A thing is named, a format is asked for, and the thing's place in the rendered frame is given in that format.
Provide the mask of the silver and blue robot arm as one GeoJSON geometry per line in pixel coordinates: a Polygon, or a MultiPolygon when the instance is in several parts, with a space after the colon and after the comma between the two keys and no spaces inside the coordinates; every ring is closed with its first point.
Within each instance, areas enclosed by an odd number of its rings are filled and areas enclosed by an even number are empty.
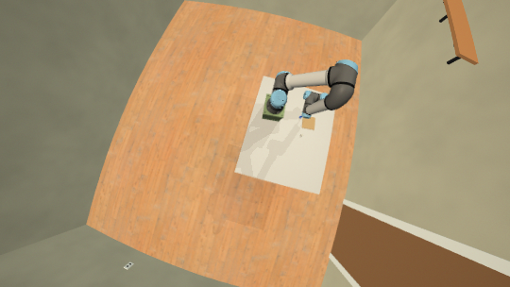
{"type": "Polygon", "coordinates": [[[300,87],[328,85],[331,88],[328,95],[327,93],[320,94],[305,91],[303,95],[305,102],[301,116],[310,119],[312,114],[325,110],[337,110],[348,103],[353,96],[357,75],[358,65],[349,59],[338,60],[335,66],[331,66],[328,70],[324,71],[299,75],[293,75],[287,71],[278,72],[271,97],[267,100],[266,108],[272,114],[279,114],[281,112],[275,110],[275,108],[284,108],[287,102],[288,91],[300,87]]]}

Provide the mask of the tan flat mat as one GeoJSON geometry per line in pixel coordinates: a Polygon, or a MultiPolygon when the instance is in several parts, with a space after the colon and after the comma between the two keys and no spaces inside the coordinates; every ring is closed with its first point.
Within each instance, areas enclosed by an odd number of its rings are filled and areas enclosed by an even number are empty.
{"type": "Polygon", "coordinates": [[[310,119],[302,118],[302,128],[315,130],[315,118],[314,117],[311,117],[310,119]]]}

